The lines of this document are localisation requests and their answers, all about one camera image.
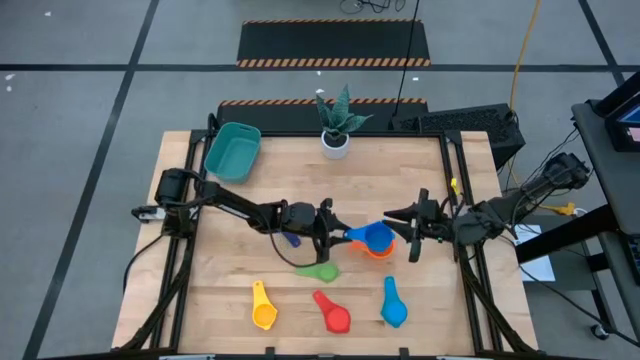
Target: cart wheel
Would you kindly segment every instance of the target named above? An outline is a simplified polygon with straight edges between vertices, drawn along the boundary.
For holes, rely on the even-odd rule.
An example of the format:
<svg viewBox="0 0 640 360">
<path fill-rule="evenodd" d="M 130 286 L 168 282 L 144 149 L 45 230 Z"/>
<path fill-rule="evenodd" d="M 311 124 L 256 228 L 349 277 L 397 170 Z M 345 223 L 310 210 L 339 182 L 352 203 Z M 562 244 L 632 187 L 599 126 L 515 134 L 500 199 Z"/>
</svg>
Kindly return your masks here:
<svg viewBox="0 0 640 360">
<path fill-rule="evenodd" d="M 600 324 L 593 325 L 591 327 L 591 333 L 593 334 L 593 336 L 603 341 L 609 338 L 609 333 L 606 332 L 605 329 Z"/>
<path fill-rule="evenodd" d="M 345 14 L 357 14 L 364 6 L 362 5 L 362 1 L 360 0 L 341 0 L 340 1 L 340 10 L 342 10 Z"/>
</svg>

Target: teal plastic bin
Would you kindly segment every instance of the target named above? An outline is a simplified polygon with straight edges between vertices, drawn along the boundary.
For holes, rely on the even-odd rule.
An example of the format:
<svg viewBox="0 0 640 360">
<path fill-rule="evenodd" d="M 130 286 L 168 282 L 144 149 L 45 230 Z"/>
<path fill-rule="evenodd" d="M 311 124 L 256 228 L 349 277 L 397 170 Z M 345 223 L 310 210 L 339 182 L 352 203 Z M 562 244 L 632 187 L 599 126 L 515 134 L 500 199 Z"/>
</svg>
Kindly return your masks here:
<svg viewBox="0 0 640 360">
<path fill-rule="evenodd" d="M 204 167 L 222 182 L 242 184 L 247 181 L 260 151 L 260 130 L 253 126 L 229 122 L 220 128 Z"/>
</svg>

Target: wooden table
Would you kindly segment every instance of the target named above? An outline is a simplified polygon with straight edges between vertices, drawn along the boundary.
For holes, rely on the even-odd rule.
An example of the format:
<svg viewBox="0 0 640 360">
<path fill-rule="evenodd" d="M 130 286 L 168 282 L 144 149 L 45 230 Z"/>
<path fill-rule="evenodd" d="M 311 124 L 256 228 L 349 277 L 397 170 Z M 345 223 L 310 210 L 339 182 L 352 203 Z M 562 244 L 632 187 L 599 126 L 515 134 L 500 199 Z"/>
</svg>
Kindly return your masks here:
<svg viewBox="0 0 640 360">
<path fill-rule="evenodd" d="M 148 203 L 154 204 L 162 170 L 182 167 L 189 132 L 164 135 L 151 183 Z M 304 201 L 316 206 L 334 199 L 333 211 L 345 223 L 361 226 L 382 218 L 385 210 L 406 207 L 417 200 L 421 187 L 430 198 L 447 194 L 437 139 L 352 138 L 345 159 L 327 160 L 317 138 L 265 137 L 246 184 L 226 186 L 256 203 Z M 485 133 L 463 133 L 467 167 L 476 201 L 500 194 L 493 158 Z M 450 147 L 454 174 L 455 153 Z M 137 250 L 154 239 L 160 223 L 142 225 Z M 204 208 L 198 228 L 190 287 L 182 326 L 181 353 L 264 354 L 398 354 L 408 347 L 412 355 L 469 355 L 473 353 L 463 283 L 452 260 L 450 244 L 425 240 L 418 263 L 408 262 L 409 248 L 401 240 L 387 260 L 376 261 L 350 250 L 332 248 L 331 260 L 341 276 L 331 284 L 299 277 L 280 260 L 266 235 L 214 208 Z M 155 306 L 169 241 L 151 248 L 133 266 L 124 296 L 113 345 L 126 342 Z M 289 249 L 298 256 L 305 248 Z M 518 263 L 511 245 L 485 245 L 493 296 L 513 328 L 531 346 L 536 340 Z M 380 316 L 383 279 L 394 275 L 409 317 L 398 329 Z M 269 331 L 251 321 L 252 288 L 263 280 L 278 318 Z M 311 293 L 322 289 L 351 312 L 351 331 L 326 331 Z M 486 316 L 479 305 L 485 348 L 490 348 Z M 170 309 L 167 318 L 173 317 Z M 163 344 L 168 344 L 165 321 Z"/>
</svg>

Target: blue measuring cup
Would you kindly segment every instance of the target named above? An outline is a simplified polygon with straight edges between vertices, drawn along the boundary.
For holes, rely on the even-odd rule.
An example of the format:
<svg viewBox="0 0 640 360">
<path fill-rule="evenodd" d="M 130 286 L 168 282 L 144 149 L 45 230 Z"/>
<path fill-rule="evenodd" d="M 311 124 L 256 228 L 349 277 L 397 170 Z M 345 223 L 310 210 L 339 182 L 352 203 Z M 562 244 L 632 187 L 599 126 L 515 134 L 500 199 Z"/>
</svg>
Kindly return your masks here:
<svg viewBox="0 0 640 360">
<path fill-rule="evenodd" d="M 344 237 L 362 241 L 374 253 L 383 253 L 391 246 L 395 234 L 382 221 L 378 221 L 357 229 L 347 230 Z"/>
</svg>

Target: yellow cable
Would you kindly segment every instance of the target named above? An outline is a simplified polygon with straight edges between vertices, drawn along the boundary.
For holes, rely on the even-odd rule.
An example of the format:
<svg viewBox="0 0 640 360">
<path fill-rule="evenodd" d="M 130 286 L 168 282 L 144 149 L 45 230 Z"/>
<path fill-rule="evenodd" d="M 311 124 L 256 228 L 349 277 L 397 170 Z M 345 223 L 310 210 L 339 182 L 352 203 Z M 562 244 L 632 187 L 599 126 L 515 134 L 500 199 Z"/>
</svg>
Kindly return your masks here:
<svg viewBox="0 0 640 360">
<path fill-rule="evenodd" d="M 509 108 L 514 110 L 514 103 L 516 98 L 516 88 L 518 87 L 518 73 L 520 71 L 520 65 L 522 64 L 522 60 L 524 59 L 524 53 L 527 50 L 527 44 L 529 43 L 529 36 L 531 35 L 531 31 L 533 30 L 533 26 L 536 23 L 536 19 L 538 18 L 538 10 L 540 9 L 540 3 L 542 0 L 536 0 L 536 5 L 533 8 L 533 14 L 531 15 L 531 20 L 529 20 L 529 28 L 527 29 L 527 34 L 524 36 L 524 41 L 522 42 L 522 48 L 520 49 L 520 56 L 518 56 L 518 62 L 516 63 L 516 68 L 513 71 L 513 81 L 511 82 L 511 97 L 509 99 Z M 507 166 L 509 167 L 509 177 L 513 178 L 513 181 L 516 185 L 520 186 L 518 182 L 518 178 L 516 174 L 513 173 L 513 160 L 510 159 L 507 162 Z"/>
</svg>

